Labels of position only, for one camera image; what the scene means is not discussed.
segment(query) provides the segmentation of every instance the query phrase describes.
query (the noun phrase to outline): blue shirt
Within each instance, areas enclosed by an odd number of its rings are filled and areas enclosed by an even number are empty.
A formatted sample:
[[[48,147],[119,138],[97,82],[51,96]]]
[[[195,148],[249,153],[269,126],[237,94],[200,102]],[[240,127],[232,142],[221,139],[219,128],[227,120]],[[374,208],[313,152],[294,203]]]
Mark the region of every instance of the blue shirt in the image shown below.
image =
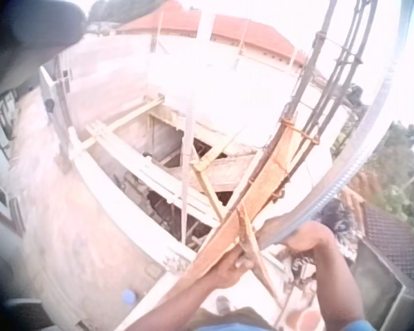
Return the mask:
[[[240,323],[204,326],[197,331],[267,331],[256,326],[244,325]],[[375,331],[368,321],[356,321],[346,326],[342,331]]]

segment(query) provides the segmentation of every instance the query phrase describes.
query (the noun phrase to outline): red roof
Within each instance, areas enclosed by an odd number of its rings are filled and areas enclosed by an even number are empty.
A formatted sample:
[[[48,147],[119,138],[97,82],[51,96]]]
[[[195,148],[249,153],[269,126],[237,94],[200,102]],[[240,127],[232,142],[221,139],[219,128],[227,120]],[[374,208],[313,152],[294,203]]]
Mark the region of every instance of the red roof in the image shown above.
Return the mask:
[[[184,10],[178,2],[171,0],[165,2],[157,11],[123,25],[118,31],[155,30],[158,27],[160,12],[164,12],[161,30],[196,32],[198,29],[201,12]],[[246,24],[247,19],[216,15],[212,33],[239,42]],[[291,58],[294,51],[290,41],[273,27],[254,21],[248,22],[244,43],[287,58]],[[305,61],[305,55],[298,52],[295,62],[304,64]]]

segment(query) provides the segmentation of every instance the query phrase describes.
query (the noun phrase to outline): hand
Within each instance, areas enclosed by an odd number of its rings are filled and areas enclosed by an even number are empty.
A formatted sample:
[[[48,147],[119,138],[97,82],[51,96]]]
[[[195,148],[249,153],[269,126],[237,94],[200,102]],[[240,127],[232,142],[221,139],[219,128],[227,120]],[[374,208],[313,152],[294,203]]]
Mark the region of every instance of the hand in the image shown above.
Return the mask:
[[[236,261],[242,253],[239,245],[224,254],[224,256],[206,274],[209,283],[214,288],[230,288],[234,286],[247,270],[253,268],[253,262],[244,260],[237,268]]]
[[[333,241],[334,234],[330,229],[319,222],[309,221],[292,233],[283,243],[292,250],[305,252]]]

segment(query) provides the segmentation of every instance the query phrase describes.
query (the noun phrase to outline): blue sleeve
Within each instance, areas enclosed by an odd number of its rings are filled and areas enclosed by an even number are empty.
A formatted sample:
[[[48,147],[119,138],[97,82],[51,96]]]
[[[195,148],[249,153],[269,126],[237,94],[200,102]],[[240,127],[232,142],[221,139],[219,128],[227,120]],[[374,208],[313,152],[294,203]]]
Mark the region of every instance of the blue sleeve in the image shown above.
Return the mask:
[[[352,322],[347,325],[342,331],[375,331],[372,325],[364,319]]]

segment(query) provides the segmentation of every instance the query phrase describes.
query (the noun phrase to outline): forearm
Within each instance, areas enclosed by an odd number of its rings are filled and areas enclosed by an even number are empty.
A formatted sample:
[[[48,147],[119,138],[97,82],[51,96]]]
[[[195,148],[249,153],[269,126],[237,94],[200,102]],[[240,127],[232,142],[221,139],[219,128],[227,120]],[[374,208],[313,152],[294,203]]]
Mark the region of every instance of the forearm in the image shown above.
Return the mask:
[[[362,298],[334,236],[325,236],[315,247],[317,298],[327,330],[341,330],[363,319]]]
[[[182,330],[214,289],[215,284],[207,274],[189,288],[142,316],[126,331]]]

